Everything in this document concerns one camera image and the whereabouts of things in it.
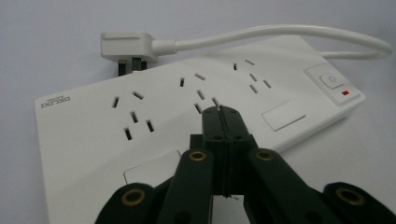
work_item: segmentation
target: power strip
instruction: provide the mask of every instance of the power strip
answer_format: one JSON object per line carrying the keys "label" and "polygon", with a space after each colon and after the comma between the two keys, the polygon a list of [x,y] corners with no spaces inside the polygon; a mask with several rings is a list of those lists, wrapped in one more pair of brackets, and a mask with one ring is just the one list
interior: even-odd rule
{"label": "power strip", "polygon": [[50,223],[93,223],[116,189],[135,182],[132,168],[187,150],[210,106],[238,110],[260,147],[281,151],[364,99],[299,36],[40,98],[35,114]]}

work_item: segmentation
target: power cord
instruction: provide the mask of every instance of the power cord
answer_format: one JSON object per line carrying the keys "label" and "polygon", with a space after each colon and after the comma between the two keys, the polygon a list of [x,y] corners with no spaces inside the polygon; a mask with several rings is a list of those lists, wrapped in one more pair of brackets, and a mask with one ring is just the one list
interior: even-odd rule
{"label": "power cord", "polygon": [[325,59],[372,60],[388,57],[392,53],[389,43],[369,35],[324,26],[288,24],[257,26],[227,34],[183,41],[155,40],[148,33],[141,32],[102,33],[101,47],[102,56],[116,63],[132,63],[133,58],[141,59],[143,62],[156,63],[158,62],[158,56],[176,54],[183,50],[202,49],[266,35],[309,35],[325,37],[376,50],[372,52],[321,52],[322,57]]}

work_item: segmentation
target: white background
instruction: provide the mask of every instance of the white background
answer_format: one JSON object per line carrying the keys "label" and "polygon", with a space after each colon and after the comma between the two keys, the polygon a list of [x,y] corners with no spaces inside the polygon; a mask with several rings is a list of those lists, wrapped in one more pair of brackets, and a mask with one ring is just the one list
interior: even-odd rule
{"label": "white background", "polygon": [[[34,100],[106,80],[117,65],[101,58],[100,33],[147,31],[190,39],[257,25],[325,25],[396,46],[396,1],[0,1],[0,222],[46,223]],[[255,39],[161,57],[149,67]],[[318,50],[360,49],[306,38]],[[320,191],[344,181],[396,212],[396,54],[380,61],[330,60],[366,102],[348,119],[283,153]],[[216,219],[234,211],[215,210]]]}

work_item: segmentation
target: brass ring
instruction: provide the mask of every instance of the brass ring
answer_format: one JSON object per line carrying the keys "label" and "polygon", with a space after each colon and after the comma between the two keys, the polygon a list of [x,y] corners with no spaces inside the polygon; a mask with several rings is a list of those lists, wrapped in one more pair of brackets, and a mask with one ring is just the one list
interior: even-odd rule
{"label": "brass ring", "polygon": [[193,151],[189,155],[192,161],[204,161],[206,159],[206,154],[202,151]]}
{"label": "brass ring", "polygon": [[256,158],[261,161],[271,161],[274,158],[274,154],[269,150],[260,150],[256,153]]}
{"label": "brass ring", "polygon": [[[128,199],[128,196],[133,194],[133,193],[138,193],[139,197],[137,199],[135,199],[135,200],[131,200],[130,201]],[[135,206],[135,205],[138,205],[138,204],[142,203],[143,200],[145,200],[145,198],[146,198],[146,192],[143,191],[142,189],[130,189],[130,190],[126,191],[122,195],[121,201],[126,206]]]}
{"label": "brass ring", "polygon": [[353,189],[339,188],[335,194],[346,203],[357,206],[365,204],[364,197]]}

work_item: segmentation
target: cable strain relief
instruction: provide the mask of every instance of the cable strain relief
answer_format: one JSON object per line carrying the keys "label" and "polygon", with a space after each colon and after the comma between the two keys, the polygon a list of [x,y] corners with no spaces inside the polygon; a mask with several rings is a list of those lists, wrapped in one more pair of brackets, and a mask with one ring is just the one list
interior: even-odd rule
{"label": "cable strain relief", "polygon": [[176,54],[176,40],[153,40],[152,51],[156,56]]}

